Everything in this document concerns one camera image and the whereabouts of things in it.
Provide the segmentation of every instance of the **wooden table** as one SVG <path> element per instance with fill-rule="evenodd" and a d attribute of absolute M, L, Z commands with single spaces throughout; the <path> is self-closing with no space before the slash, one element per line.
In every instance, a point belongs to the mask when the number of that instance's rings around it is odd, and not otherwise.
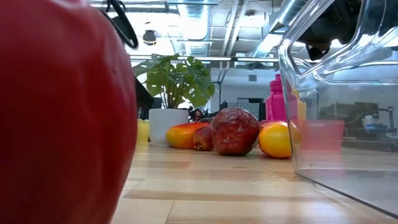
<path fill-rule="evenodd" d="M 307 182 L 291 161 L 138 146 L 112 224 L 398 223 Z"/>

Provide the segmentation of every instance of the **yellow fruit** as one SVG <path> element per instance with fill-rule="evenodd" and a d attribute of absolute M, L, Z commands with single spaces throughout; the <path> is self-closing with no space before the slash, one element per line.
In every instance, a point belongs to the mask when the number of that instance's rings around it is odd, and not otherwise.
<path fill-rule="evenodd" d="M 300 141 L 300 131 L 291 123 L 294 141 Z M 259 146 L 263 153 L 274 158 L 289 158 L 290 148 L 289 128 L 286 122 L 273 122 L 265 125 L 259 134 Z"/>

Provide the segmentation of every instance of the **monstera plant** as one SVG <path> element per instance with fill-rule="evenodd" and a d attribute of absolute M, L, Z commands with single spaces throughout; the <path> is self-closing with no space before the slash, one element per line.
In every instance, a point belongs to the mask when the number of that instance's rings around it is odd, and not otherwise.
<path fill-rule="evenodd" d="M 151 59 L 136 65 L 134 73 L 137 77 L 147 74 L 143 83 L 152 96 L 162 97 L 164 108 L 178 108 L 185 100 L 189 100 L 194 107 L 205 105 L 215 92 L 210 71 L 194 57 L 173 64 L 172 61 L 178 58 L 179 54 L 153 54 Z"/>

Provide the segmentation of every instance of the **pink water bottle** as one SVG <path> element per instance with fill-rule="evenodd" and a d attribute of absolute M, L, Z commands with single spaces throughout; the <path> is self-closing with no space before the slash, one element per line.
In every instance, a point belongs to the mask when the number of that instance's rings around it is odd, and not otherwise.
<path fill-rule="evenodd" d="M 275 80 L 269 86 L 271 93 L 266 99 L 266 120 L 287 121 L 280 74 L 275 75 Z M 288 99 L 289 115 L 291 118 L 297 117 L 297 99 L 291 90 L 288 91 Z"/>

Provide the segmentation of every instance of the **clear plastic container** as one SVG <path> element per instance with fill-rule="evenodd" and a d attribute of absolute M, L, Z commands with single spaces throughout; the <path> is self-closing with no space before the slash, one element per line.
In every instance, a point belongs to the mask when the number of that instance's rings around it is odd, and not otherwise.
<path fill-rule="evenodd" d="M 278 46 L 295 172 L 398 218 L 398 1 L 362 0 L 352 41 L 301 73 L 290 46 L 332 2 L 309 1 Z"/>

